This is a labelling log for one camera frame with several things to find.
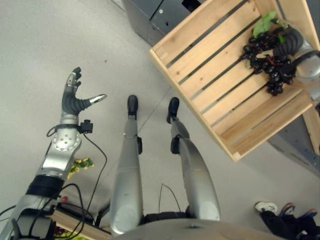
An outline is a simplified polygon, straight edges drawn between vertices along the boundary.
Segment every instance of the wooden slat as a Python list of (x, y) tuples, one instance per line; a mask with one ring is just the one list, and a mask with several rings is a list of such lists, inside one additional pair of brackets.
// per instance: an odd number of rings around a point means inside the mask
[(314, 48), (320, 50), (316, 28), (306, 0), (279, 0), (279, 3), (285, 18), (301, 31)]
[(320, 155), (320, 117), (316, 109), (311, 107), (302, 115), (308, 130), (313, 150)]
[(276, 0), (254, 0), (254, 1), (262, 16), (266, 15), (270, 11), (276, 10), (277, 11), (276, 17), (282, 17)]
[(218, 101), (202, 116), (210, 124), (221, 118), (224, 114), (242, 103), (256, 91), (263, 87), (268, 78), (263, 74), (253, 75)]
[[(79, 220), (75, 219), (61, 211), (55, 210), (53, 215), (50, 216), (54, 221), (56, 221), (57, 226), (68, 230), (70, 232), (73, 231), (75, 226), (78, 224)], [(81, 225), (77, 228), (75, 233), (78, 233)], [(112, 236), (104, 231), (101, 231), (93, 226), (88, 224), (84, 224), (83, 230), (80, 233), (80, 236), (85, 237), (89, 240), (109, 240), (112, 239)]]
[[(248, 39), (251, 37), (251, 35), (251, 29), (248, 29), (231, 44), (229, 44), (224, 50), (219, 52), (214, 58), (208, 61), (203, 67), (196, 71), (192, 76), (190, 76), (184, 83), (181, 84), (181, 88), (184, 93), (187, 96), (191, 97), (206, 84), (212, 81), (215, 77), (217, 77), (220, 73), (222, 73), (228, 66), (239, 59), (241, 54), (243, 54), (242, 48), (247, 44)], [(238, 66), (237, 68), (239, 71), (247, 73), (252, 72), (252, 70), (245, 69), (246, 67), (243, 63), (240, 65), (241, 66)]]
[(227, 146), (221, 141), (219, 136), (211, 130), (211, 126), (205, 121), (205, 119), (202, 117), (201, 113), (195, 108), (194, 104), (191, 102), (191, 100), (181, 92), (180, 86), (178, 83), (170, 80), (170, 75), (168, 73), (168, 69), (166, 66), (161, 62), (160, 58), (156, 55), (156, 53), (151, 49), (150, 55), (152, 57), (152, 60), (155, 62), (155, 65), (158, 67), (158, 69), (164, 74), (166, 79), (168, 80), (169, 84), (173, 86), (173, 88), (176, 90), (177, 93), (180, 94), (180, 96), (183, 98), (186, 105), (189, 107), (189, 109), (193, 112), (197, 120), (202, 124), (202, 126), (206, 129), (206, 131), (209, 133), (209, 135), (216, 141), (216, 143), (227, 153), (227, 155), (233, 159), (234, 156), (230, 152), (230, 150), (227, 148)]
[(200, 42), (192, 47), (168, 71), (173, 80), (179, 82), (196, 67), (209, 58), (219, 48), (241, 32), (247, 25), (260, 16), (254, 1), (245, 3)]
[(242, 120), (238, 121), (235, 125), (224, 132), (222, 137), (230, 145), (232, 145), (232, 143), (236, 142), (239, 137), (247, 134), (255, 126), (264, 121), (282, 106), (287, 104), (291, 99), (301, 93), (301, 91), (302, 89), (285, 87), (282, 94), (271, 97), (268, 101), (261, 104)]
[(238, 142), (233, 145), (234, 149), (236, 149), (239, 155), (243, 157), (291, 123), (311, 106), (309, 94), (305, 91), (301, 92), (285, 106), (267, 118), (263, 123), (258, 125), (249, 134), (239, 139)]
[(222, 135), (226, 130), (231, 128), (238, 121), (243, 119), (246, 115), (251, 113), (254, 109), (259, 107), (265, 101), (270, 99), (272, 95), (267, 93), (267, 87), (262, 88), (240, 106), (238, 106), (233, 112), (231, 112), (224, 119), (215, 124), (212, 129), (219, 135)]
[[(192, 102), (197, 109), (202, 112), (206, 107), (245, 79), (251, 72), (252, 69), (246, 68), (244, 62), (239, 62), (218, 80), (213, 82), (208, 88), (203, 90), (203, 92), (196, 96)], [(181, 89), (187, 96), (189, 96), (189, 91), (186, 91), (183, 85), (181, 85)]]
[(205, 1), (153, 47), (155, 54), (167, 65), (240, 2)]

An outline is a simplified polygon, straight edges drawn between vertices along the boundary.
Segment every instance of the green leaf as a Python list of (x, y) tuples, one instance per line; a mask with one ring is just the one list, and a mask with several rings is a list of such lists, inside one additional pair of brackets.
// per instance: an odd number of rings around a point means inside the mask
[(265, 33), (270, 30), (272, 26), (271, 20), (275, 18), (277, 11), (270, 11), (265, 16), (263, 16), (253, 28), (253, 36), (256, 38), (258, 34)]
[(285, 37), (282, 36), (281, 34), (278, 34), (278, 39), (279, 39), (280, 44), (282, 44), (286, 41)]

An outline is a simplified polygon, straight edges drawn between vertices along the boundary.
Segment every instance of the wire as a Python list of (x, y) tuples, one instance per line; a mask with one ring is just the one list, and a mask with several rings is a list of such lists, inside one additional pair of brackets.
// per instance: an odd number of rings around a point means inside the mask
[(51, 137), (53, 134), (55, 134), (55, 131), (53, 131), (52, 133), (50, 133), (53, 129), (56, 128), (57, 125), (53, 126), (52, 128), (49, 129), (49, 131), (46, 133), (47, 137)]
[(98, 176), (98, 178), (97, 178), (97, 180), (96, 180), (96, 182), (95, 182), (95, 186), (94, 186), (94, 189), (93, 189), (93, 192), (92, 192), (92, 195), (91, 195), (91, 198), (90, 198), (88, 207), (87, 207), (87, 209), (86, 209), (86, 211), (89, 212), (89, 208), (90, 208), (92, 199), (94, 198), (94, 195), (95, 195), (95, 192), (96, 192), (96, 189), (97, 189), (97, 186), (98, 186), (98, 183), (99, 183), (101, 174), (102, 174), (103, 170), (105, 169), (105, 167), (106, 167), (106, 165), (107, 165), (108, 158), (107, 158), (105, 152), (102, 151), (102, 149), (101, 149), (100, 147), (98, 147), (97, 144), (95, 144), (91, 139), (89, 139), (85, 133), (84, 133), (83, 135), (84, 135), (84, 137), (85, 137), (90, 143), (92, 143), (97, 149), (99, 149), (99, 151), (103, 154), (103, 156), (104, 156), (104, 158), (105, 158), (103, 167), (102, 167), (102, 169), (101, 169), (101, 171), (100, 171), (100, 173), (99, 173), (99, 176)]
[(1, 219), (0, 220), (0, 222), (3, 222), (3, 221), (5, 221), (5, 220), (8, 220), (10, 217), (6, 217), (6, 218), (4, 218), (4, 219)]
[(11, 209), (14, 209), (15, 207), (16, 207), (16, 205), (13, 205), (13, 206), (11, 206), (11, 207), (8, 207), (6, 210), (3, 210), (2, 212), (0, 212), (0, 216), (1, 216), (2, 214), (4, 214), (4, 213), (8, 212), (8, 211), (11, 210)]
[(81, 226), (81, 229), (79, 230), (79, 232), (70, 237), (70, 238), (67, 238), (66, 240), (71, 240), (73, 238), (75, 238), (76, 236), (78, 236), (82, 230), (84, 229), (84, 226), (85, 226), (85, 208), (84, 208), (84, 203), (82, 201), (82, 195), (81, 195), (81, 191), (80, 191), (80, 188), (78, 187), (78, 185), (76, 185), (75, 183), (70, 183), (68, 185), (65, 185), (63, 188), (61, 188), (61, 190), (59, 192), (56, 192), (54, 195), (52, 195), (49, 200), (43, 205), (43, 207), (40, 209), (40, 211), (38, 211), (38, 213), (36, 214), (36, 216), (34, 217), (32, 223), (31, 223), (31, 226), (30, 226), (30, 229), (29, 229), (29, 234), (28, 234), (28, 237), (32, 237), (32, 230), (35, 226), (35, 223), (37, 221), (37, 219), (40, 217), (41, 213), (44, 211), (45, 207), (51, 202), (51, 200), (53, 200), (57, 194), (59, 194), (62, 190), (70, 187), (70, 186), (74, 186), (78, 192), (78, 195), (79, 195), (79, 199), (80, 199), (80, 204), (81, 204), (81, 211), (82, 211), (82, 218), (81, 220), (79, 221), (79, 223), (77, 224), (77, 226), (73, 229), (72, 233), (70, 234), (70, 236), (75, 232), (75, 230), (77, 229), (77, 227), (79, 226), (79, 224), (82, 222), (82, 226)]
[(174, 199), (175, 199), (175, 202), (176, 202), (176, 204), (177, 204), (177, 206), (178, 206), (179, 212), (181, 212), (181, 209), (180, 209), (180, 206), (179, 206), (179, 203), (178, 203), (178, 200), (177, 200), (177, 198), (176, 198), (176, 195), (175, 195), (174, 191), (172, 191), (172, 189), (171, 189), (169, 186), (161, 183), (160, 196), (159, 196), (159, 201), (158, 201), (158, 213), (160, 213), (160, 201), (161, 201), (161, 193), (162, 193), (162, 188), (163, 188), (163, 186), (165, 186), (167, 189), (170, 190), (170, 192), (172, 193), (172, 195), (173, 195), (173, 197), (174, 197)]
[[(72, 206), (72, 207), (81, 209), (80, 206), (77, 206), (77, 205), (75, 205), (75, 204), (68, 203), (68, 202), (60, 202), (60, 204), (69, 205), (69, 206)], [(85, 212), (85, 214), (88, 214), (88, 215), (92, 218), (93, 223), (95, 223), (95, 218), (94, 218), (94, 216), (93, 216), (90, 212), (88, 212), (87, 210), (85, 210), (84, 212)]]

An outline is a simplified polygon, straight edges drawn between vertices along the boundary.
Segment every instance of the grape bunch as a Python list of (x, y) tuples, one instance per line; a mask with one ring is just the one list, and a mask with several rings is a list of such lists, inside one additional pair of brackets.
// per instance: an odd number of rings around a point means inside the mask
[(265, 58), (257, 58), (257, 54), (263, 51), (271, 50), (280, 45), (280, 40), (275, 32), (261, 32), (257, 38), (250, 37), (248, 45), (243, 47), (244, 54), (242, 60), (250, 61), (250, 68), (254, 74), (265, 72), (269, 75), (267, 82), (267, 92), (276, 96), (283, 92), (283, 84), (291, 85), (293, 83), (294, 74), (283, 73), (281, 69), (290, 65), (291, 61), (287, 56), (269, 56)]

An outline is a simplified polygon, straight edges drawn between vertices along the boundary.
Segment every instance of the gray floor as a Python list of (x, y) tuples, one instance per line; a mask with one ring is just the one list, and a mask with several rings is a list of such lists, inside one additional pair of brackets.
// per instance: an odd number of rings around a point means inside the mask
[[(2, 0), (0, 29), (1, 210), (15, 204), (33, 179), (50, 141), (45, 134), (59, 121), (65, 80), (77, 66), (83, 71), (79, 98), (108, 94), (80, 115), (94, 122), (90, 137), (108, 156), (91, 211), (96, 213), (110, 200), (130, 94), (139, 98), (144, 213), (158, 211), (161, 183), (172, 188), (182, 209), (187, 207), (180, 159), (169, 151), (170, 125), (165, 122), (168, 103), (177, 94), (150, 61), (150, 46), (132, 31), (119, 7), (111, 0)], [(179, 118), (207, 163), (223, 221), (268, 231), (253, 208), (260, 200), (279, 207), (294, 202), (297, 215), (310, 208), (320, 211), (319, 178), (268, 143), (234, 163), (183, 102)], [(76, 156), (95, 162), (94, 168), (68, 181), (80, 186), (88, 203), (103, 158), (85, 139)], [(75, 191), (63, 195), (78, 203)], [(167, 189), (162, 196), (160, 210), (176, 211)]]

